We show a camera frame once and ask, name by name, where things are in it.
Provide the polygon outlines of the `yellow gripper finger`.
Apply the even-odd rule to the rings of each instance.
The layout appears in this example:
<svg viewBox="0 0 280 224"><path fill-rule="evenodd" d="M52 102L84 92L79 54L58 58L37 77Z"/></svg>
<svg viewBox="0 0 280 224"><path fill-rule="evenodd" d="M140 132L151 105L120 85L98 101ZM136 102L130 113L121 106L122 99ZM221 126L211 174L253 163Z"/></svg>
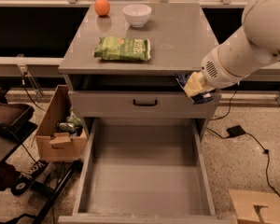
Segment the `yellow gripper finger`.
<svg viewBox="0 0 280 224"><path fill-rule="evenodd" d="M196 96L214 89L214 87L206 82L202 72L193 72L190 75L186 75L185 80L184 92L188 97Z"/></svg>

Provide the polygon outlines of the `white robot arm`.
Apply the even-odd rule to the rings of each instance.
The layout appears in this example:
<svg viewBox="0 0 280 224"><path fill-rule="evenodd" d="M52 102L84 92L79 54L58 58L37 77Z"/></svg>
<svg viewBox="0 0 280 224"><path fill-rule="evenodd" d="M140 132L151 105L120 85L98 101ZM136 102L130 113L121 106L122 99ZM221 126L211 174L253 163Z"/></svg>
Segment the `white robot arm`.
<svg viewBox="0 0 280 224"><path fill-rule="evenodd" d="M280 61L280 0L250 0L241 27L209 52L201 70L186 78L188 97L227 88Z"/></svg>

